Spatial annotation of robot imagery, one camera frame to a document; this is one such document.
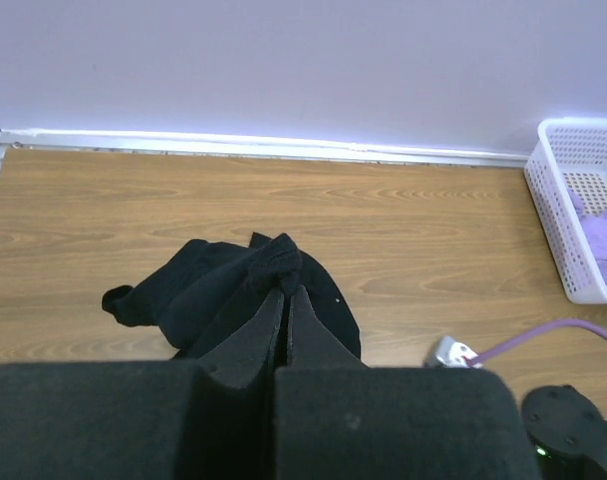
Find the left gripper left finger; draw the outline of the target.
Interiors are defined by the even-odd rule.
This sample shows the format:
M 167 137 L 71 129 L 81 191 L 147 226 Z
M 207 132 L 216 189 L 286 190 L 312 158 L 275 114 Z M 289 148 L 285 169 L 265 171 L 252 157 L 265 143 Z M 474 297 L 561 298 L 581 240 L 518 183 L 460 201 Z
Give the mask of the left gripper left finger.
M 175 373 L 185 390 L 262 390 L 273 372 L 285 299 L 270 291 L 253 315 L 198 358 L 181 359 Z

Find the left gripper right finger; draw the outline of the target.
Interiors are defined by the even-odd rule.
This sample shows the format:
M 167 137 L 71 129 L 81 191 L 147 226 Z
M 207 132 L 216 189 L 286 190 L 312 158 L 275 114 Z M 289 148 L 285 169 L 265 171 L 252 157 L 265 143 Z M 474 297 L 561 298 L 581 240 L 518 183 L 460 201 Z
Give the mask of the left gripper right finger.
M 287 366 L 291 368 L 366 368 L 317 318 L 303 286 L 297 288 L 290 300 L 286 351 Z

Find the black t shirt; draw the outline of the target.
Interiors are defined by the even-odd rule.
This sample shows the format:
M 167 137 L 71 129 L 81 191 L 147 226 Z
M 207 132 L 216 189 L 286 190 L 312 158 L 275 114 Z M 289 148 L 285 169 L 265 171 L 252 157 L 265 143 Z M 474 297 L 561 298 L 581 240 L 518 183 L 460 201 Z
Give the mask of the black t shirt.
M 360 365 L 360 330 L 344 296 L 329 272 L 285 233 L 254 233 L 246 246 L 190 240 L 138 285 L 108 290 L 101 307 L 121 325 L 159 328 L 178 357 L 198 359 L 245 325 L 271 290 L 289 300 L 298 287 L 341 343 L 339 361 Z

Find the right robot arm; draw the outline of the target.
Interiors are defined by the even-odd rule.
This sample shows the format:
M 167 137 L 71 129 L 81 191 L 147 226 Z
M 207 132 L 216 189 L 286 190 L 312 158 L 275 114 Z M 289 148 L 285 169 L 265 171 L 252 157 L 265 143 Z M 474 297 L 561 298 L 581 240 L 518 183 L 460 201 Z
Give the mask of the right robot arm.
M 545 479 L 607 479 L 607 420 L 570 385 L 530 391 L 521 418 Z

